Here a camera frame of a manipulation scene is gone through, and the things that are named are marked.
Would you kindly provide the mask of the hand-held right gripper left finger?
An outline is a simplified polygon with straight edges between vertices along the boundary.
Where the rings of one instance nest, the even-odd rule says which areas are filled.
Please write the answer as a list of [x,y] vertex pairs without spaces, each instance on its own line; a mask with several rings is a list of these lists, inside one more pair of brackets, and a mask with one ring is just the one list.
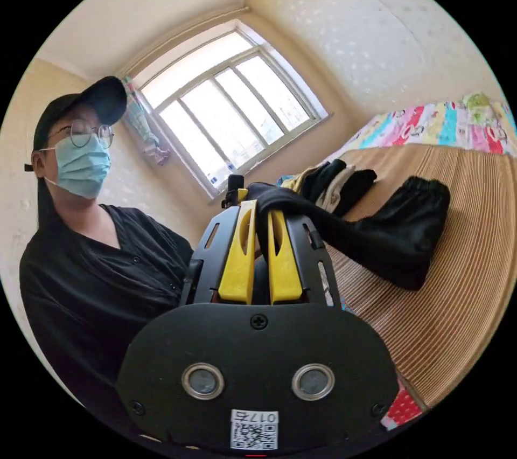
[[251,304],[255,264],[256,201],[239,207],[234,234],[222,272],[218,295],[222,301]]

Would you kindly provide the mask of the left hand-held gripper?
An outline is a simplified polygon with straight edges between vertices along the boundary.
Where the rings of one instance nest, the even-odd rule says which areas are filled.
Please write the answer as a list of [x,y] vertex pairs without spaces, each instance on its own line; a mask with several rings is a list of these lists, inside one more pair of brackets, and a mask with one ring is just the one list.
[[221,202],[221,208],[228,209],[239,206],[242,201],[246,200],[247,195],[248,190],[244,187],[244,176],[231,174],[228,177],[227,191]]

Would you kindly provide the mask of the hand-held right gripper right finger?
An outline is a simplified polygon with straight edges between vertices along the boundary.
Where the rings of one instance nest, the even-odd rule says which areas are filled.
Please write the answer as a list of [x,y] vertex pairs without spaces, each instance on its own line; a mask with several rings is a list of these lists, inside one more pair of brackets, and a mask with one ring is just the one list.
[[271,303],[297,302],[302,296],[302,284],[284,214],[270,211],[267,228]]

